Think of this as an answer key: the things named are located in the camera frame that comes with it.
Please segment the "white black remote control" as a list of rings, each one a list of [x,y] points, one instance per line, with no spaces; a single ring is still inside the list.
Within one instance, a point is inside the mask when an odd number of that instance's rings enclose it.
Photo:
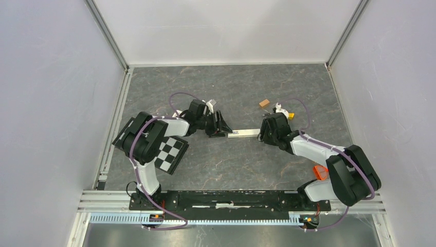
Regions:
[[[260,133],[260,129],[234,130],[232,133],[227,134],[227,137],[228,138],[257,137],[259,133]]]

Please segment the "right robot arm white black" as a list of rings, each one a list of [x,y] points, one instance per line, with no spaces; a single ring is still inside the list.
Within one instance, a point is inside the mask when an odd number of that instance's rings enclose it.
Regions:
[[[263,119],[258,141],[309,159],[328,170],[327,179],[312,180],[299,187],[297,204],[303,210],[310,210],[317,202],[325,200],[339,200],[351,207],[361,200],[373,199],[382,186],[360,146],[334,146],[303,131],[293,131],[282,113]]]

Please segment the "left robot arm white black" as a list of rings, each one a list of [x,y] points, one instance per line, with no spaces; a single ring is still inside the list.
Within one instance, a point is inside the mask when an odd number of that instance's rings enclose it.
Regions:
[[[137,176],[137,188],[143,193],[141,201],[148,209],[157,209],[161,205],[155,163],[170,166],[181,151],[176,146],[177,141],[197,130],[205,131],[208,137],[225,137],[233,132],[214,105],[214,100],[194,99],[188,109],[176,112],[175,116],[140,112],[113,140],[112,144],[131,161]]]

